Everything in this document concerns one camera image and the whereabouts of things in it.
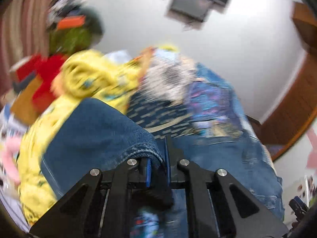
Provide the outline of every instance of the mustard yellow fabric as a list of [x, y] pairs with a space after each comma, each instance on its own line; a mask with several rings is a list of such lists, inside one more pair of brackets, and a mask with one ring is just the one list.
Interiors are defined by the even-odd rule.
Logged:
[[140, 66], [135, 61], [116, 65], [94, 50], [78, 52], [61, 68], [65, 93], [56, 99], [23, 136], [17, 167], [20, 202], [33, 225], [55, 203], [56, 197], [41, 173], [41, 156], [65, 120], [86, 97], [95, 97], [126, 113], [138, 86]]

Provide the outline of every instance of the wooden furniture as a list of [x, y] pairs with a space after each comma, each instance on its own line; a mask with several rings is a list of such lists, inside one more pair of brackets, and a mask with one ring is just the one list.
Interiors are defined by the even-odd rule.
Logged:
[[294, 3], [293, 21], [309, 53], [289, 92], [261, 126], [259, 138], [263, 144], [284, 145], [273, 161], [305, 133], [317, 116], [317, 20], [305, 4]]

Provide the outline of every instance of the white wall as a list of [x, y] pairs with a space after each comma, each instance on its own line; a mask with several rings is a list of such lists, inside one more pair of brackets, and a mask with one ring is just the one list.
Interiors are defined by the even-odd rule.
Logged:
[[150, 45], [172, 43], [230, 81], [245, 113], [265, 120], [303, 49], [291, 21], [292, 0], [230, 0], [215, 6], [200, 30], [167, 17], [171, 0], [88, 0], [106, 28], [102, 52], [128, 49], [132, 56]]
[[[310, 128], [317, 134], [317, 118]], [[314, 175], [317, 169], [306, 167], [308, 156], [312, 152], [312, 149], [311, 141], [305, 133], [294, 146], [274, 162], [277, 176], [283, 178], [283, 188], [290, 186], [304, 176]]]

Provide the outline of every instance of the yellow printed fabric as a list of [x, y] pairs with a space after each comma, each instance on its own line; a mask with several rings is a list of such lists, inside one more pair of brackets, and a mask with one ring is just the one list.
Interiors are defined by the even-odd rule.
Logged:
[[140, 66], [135, 61], [112, 63], [94, 50], [75, 53], [61, 68], [65, 94], [56, 99], [23, 136], [17, 160], [21, 184], [20, 202], [33, 225], [55, 203], [56, 197], [41, 173], [40, 162], [49, 143], [65, 120], [86, 97], [94, 97], [126, 113], [130, 97], [138, 87]]
[[35, 121], [22, 138], [17, 167], [18, 187], [24, 216], [33, 225], [56, 202], [56, 197], [41, 173], [41, 156], [80, 100], [61, 96]]
[[118, 65], [102, 53], [75, 53], [61, 68], [65, 92], [77, 98], [95, 97], [125, 114], [131, 91], [138, 87], [140, 66], [131, 61]]

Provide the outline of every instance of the silver screw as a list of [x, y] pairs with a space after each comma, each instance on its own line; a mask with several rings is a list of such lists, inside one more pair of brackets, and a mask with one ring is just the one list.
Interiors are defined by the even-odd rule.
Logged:
[[97, 176], [99, 173], [100, 173], [100, 171], [99, 171], [99, 169], [97, 169], [97, 168], [94, 168], [94, 169], [91, 169], [91, 170], [90, 170], [90, 174], [91, 174], [92, 176]]
[[181, 159], [181, 160], [180, 160], [180, 164], [181, 164], [182, 166], [187, 166], [187, 165], [189, 165], [189, 161], [188, 161], [187, 159]]
[[137, 163], [137, 161], [135, 159], [129, 159], [127, 163], [130, 166], [134, 166]]
[[218, 169], [217, 174], [219, 174], [220, 176], [226, 176], [227, 171], [225, 169]]

